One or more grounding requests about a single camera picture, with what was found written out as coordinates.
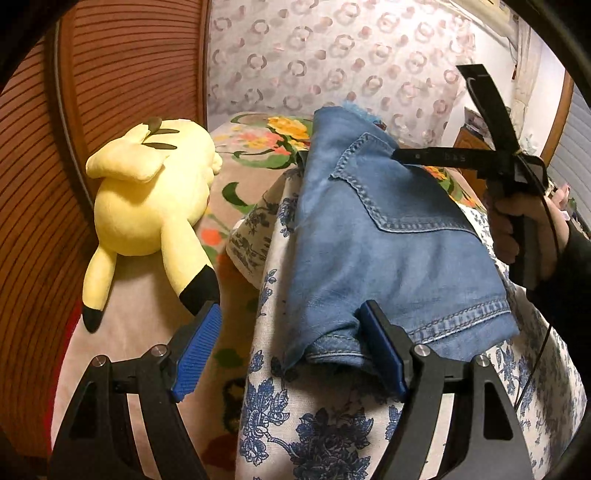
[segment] blue gripper pad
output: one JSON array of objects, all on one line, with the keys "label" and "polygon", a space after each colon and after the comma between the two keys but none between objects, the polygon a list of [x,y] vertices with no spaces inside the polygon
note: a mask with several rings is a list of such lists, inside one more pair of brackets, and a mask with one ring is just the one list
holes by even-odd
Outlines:
[{"label": "blue gripper pad", "polygon": [[404,364],[388,339],[388,333],[384,329],[385,325],[382,324],[385,321],[388,324],[386,328],[389,326],[394,329],[401,329],[401,327],[390,325],[383,313],[383,319],[380,322],[380,319],[370,308],[369,302],[364,302],[359,308],[358,319],[374,361],[374,368],[377,370],[388,393],[397,400],[404,401],[409,393],[404,380]]},{"label": "blue gripper pad", "polygon": [[222,311],[214,303],[189,340],[177,364],[177,377],[171,389],[175,401],[195,391],[205,363],[222,328]]}]

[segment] folded jeans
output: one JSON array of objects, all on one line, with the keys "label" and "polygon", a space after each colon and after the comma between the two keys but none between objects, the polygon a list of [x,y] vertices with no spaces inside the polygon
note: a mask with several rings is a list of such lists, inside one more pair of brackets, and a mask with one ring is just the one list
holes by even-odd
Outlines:
[{"label": "folded jeans", "polygon": [[356,309],[376,300],[414,342],[469,360],[518,333],[462,211],[396,142],[340,107],[318,110],[294,220],[284,368],[302,357],[372,371]]}]

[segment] pikachu plush toy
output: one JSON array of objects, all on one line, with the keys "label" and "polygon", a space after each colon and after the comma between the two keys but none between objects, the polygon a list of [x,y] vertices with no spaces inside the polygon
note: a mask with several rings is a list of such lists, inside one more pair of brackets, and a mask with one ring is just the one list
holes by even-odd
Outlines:
[{"label": "pikachu plush toy", "polygon": [[162,250],[170,284],[197,314],[219,302],[217,279],[193,230],[222,166],[207,131],[190,120],[152,118],[106,144],[86,162],[86,174],[103,179],[95,200],[99,246],[82,291],[82,317],[95,332],[111,288],[117,255]]}]

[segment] wooden cabinet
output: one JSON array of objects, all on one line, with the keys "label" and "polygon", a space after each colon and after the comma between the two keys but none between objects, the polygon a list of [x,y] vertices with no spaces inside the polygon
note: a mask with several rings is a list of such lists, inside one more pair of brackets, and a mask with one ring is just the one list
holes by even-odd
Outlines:
[{"label": "wooden cabinet", "polygon": [[[473,135],[466,127],[461,127],[453,146],[455,148],[475,148],[477,150],[491,149],[484,141]],[[486,190],[486,182],[477,178],[474,170],[465,170],[461,168],[460,172],[470,187],[472,187],[472,190],[474,190],[474,193],[476,193],[480,201],[482,201],[484,191]]]},{"label": "wooden cabinet", "polygon": [[0,426],[22,455],[47,457],[67,321],[96,248],[88,155],[150,116],[205,123],[208,7],[80,0],[0,92]]}]

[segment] patterned curtain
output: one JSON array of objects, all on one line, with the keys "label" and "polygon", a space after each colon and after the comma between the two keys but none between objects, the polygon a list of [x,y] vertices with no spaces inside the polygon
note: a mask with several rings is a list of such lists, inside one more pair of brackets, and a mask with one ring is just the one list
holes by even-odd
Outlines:
[{"label": "patterned curtain", "polygon": [[211,19],[213,127],[349,100],[404,144],[437,145],[475,50],[471,22],[436,0],[213,0]]}]

